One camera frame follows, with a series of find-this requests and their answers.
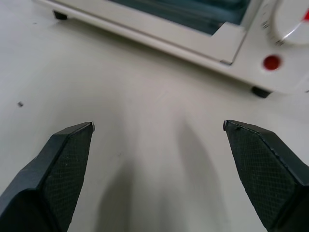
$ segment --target toaster oven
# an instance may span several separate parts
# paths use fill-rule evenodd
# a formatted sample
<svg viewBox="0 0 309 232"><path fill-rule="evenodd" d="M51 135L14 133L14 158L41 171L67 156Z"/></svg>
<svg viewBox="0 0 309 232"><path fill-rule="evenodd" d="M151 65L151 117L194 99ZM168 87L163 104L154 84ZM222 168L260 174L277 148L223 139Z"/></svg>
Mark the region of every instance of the toaster oven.
<svg viewBox="0 0 309 232"><path fill-rule="evenodd" d="M292 93L309 75L309 0L35 0L253 86Z"/></svg>

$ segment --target oven window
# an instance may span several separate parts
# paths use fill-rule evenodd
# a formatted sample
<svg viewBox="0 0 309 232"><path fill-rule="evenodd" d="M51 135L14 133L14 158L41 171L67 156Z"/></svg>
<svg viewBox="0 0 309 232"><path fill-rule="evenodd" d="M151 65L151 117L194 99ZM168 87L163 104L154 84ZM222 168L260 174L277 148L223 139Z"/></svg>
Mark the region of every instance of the oven window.
<svg viewBox="0 0 309 232"><path fill-rule="evenodd" d="M223 23L240 25L251 0L110 0L213 35Z"/></svg>

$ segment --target oven knob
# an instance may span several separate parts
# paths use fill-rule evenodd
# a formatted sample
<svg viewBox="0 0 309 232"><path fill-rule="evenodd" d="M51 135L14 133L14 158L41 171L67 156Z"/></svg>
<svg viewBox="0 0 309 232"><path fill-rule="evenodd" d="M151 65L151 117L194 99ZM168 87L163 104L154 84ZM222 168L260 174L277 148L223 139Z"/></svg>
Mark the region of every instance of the oven knob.
<svg viewBox="0 0 309 232"><path fill-rule="evenodd" d="M279 0L272 19L276 43L309 44L308 0Z"/></svg>

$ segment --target oven foot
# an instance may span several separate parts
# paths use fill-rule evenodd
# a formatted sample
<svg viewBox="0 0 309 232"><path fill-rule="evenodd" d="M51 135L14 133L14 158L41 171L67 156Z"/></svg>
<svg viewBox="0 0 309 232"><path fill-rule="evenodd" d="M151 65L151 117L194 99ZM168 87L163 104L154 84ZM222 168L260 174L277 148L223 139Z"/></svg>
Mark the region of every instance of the oven foot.
<svg viewBox="0 0 309 232"><path fill-rule="evenodd" d="M272 93L256 86L252 87L251 92L260 98L267 98Z"/></svg>
<svg viewBox="0 0 309 232"><path fill-rule="evenodd" d="M60 12L54 11L55 18L58 20L67 20L68 16Z"/></svg>

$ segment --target textured gripper pad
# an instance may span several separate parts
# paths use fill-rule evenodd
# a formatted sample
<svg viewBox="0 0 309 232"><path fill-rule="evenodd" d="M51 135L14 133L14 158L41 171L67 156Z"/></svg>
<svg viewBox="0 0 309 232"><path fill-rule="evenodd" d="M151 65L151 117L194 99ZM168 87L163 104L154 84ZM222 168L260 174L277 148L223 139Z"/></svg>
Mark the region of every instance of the textured gripper pad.
<svg viewBox="0 0 309 232"><path fill-rule="evenodd" d="M72 135L42 186L43 197L61 231L66 232L81 192L92 127Z"/></svg>
<svg viewBox="0 0 309 232"><path fill-rule="evenodd" d="M240 180L270 231L295 192L294 178L259 133L232 122L225 130Z"/></svg>

